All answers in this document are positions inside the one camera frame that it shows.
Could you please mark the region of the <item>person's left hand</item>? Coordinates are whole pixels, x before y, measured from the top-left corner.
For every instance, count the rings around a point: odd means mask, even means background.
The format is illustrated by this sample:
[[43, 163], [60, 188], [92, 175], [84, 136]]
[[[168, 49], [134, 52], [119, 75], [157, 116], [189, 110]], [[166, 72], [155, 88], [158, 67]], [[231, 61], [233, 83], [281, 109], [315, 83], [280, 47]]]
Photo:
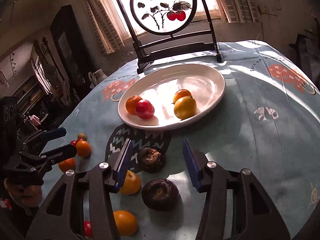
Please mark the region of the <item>person's left hand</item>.
[[6, 178], [4, 187], [8, 191], [12, 200], [20, 207], [37, 207], [42, 202], [42, 187], [39, 185], [30, 185], [23, 187], [16, 185]]

